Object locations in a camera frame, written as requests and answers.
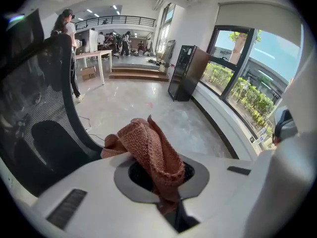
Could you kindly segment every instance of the window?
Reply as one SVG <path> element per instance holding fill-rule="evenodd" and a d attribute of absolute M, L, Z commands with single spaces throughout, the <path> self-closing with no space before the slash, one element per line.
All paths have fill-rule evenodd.
<path fill-rule="evenodd" d="M 159 44 L 158 44 L 158 52 L 164 52 L 165 51 L 165 47 L 166 47 L 166 41 L 167 41 L 167 35 L 168 35 L 168 31 L 169 31 L 169 26 L 164 26 L 162 33 L 161 33 L 161 37 L 159 39 Z"/>
<path fill-rule="evenodd" d="M 258 36 L 227 100 L 255 134 L 265 135 L 264 147 L 271 148 L 271 112 L 295 76 L 300 48 L 265 31 Z"/>
<path fill-rule="evenodd" d="M 300 48 L 272 33 L 216 26 L 201 82 L 244 122 L 257 143 L 273 148 L 273 110 L 295 76 Z"/>
<path fill-rule="evenodd" d="M 228 92 L 234 75 L 244 63 L 254 29 L 217 26 L 215 27 L 208 53 L 210 62 L 201 78 L 208 88 L 218 95 Z"/>
<path fill-rule="evenodd" d="M 166 14 L 164 22 L 167 22 L 168 20 L 172 19 L 173 13 L 174 13 L 174 9 L 175 9 L 175 4 L 171 4 L 169 6 L 169 8 L 168 8 L 168 11 L 167 11 L 167 14 Z"/>
<path fill-rule="evenodd" d="M 237 64 L 247 37 L 246 33 L 220 30 L 210 54 L 215 58 Z"/>
<path fill-rule="evenodd" d="M 175 4 L 170 3 L 165 7 L 163 11 L 162 20 L 160 22 L 160 27 L 159 27 L 159 38 L 156 45 L 156 52 L 165 51 L 167 35 L 168 35 L 171 21 L 173 19 L 174 9 L 175 9 Z"/>

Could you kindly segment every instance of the green shrub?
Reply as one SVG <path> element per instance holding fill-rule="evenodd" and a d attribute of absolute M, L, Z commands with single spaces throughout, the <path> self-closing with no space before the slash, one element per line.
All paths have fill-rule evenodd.
<path fill-rule="evenodd" d="M 220 65 L 209 63 L 203 78 L 215 87 L 224 89 L 232 75 L 231 70 L 223 68 Z M 240 102 L 244 106 L 257 126 L 261 128 L 265 127 L 267 135 L 272 135 L 271 126 L 265 122 L 267 115 L 274 109 L 274 103 L 270 98 L 241 77 L 238 78 L 233 86 L 230 95 L 235 101 Z"/>

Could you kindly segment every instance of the sky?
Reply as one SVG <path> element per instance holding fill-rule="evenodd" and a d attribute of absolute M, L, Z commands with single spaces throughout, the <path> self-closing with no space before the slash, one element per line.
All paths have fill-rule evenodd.
<path fill-rule="evenodd" d="M 230 31 L 220 31 L 216 47 L 232 50 L 234 43 L 229 39 Z M 295 76 L 298 65 L 299 47 L 269 32 L 261 32 L 261 41 L 253 45 L 250 57 L 274 69 L 287 81 Z"/>

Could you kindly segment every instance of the black pants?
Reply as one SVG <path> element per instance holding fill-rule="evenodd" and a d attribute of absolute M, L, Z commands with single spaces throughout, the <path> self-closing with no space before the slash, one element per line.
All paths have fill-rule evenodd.
<path fill-rule="evenodd" d="M 76 79 L 76 68 L 77 68 L 77 61 L 75 58 L 75 53 L 71 54 L 71 62 L 70 62 L 70 84 L 73 88 L 73 93 L 76 97 L 80 96 L 80 92 L 77 85 L 77 79 Z"/>
<path fill-rule="evenodd" d="M 122 50 L 121 50 L 121 55 L 123 56 L 123 52 L 125 51 L 125 55 L 129 55 L 129 45 L 127 42 L 122 42 Z"/>

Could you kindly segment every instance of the cardboard box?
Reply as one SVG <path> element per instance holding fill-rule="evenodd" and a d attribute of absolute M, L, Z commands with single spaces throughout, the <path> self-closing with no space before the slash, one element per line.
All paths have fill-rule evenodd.
<path fill-rule="evenodd" d="M 86 67 L 86 68 L 82 68 L 80 70 L 80 74 L 83 78 L 83 80 L 87 80 L 90 78 L 95 78 L 96 77 L 96 68 L 93 67 Z"/>

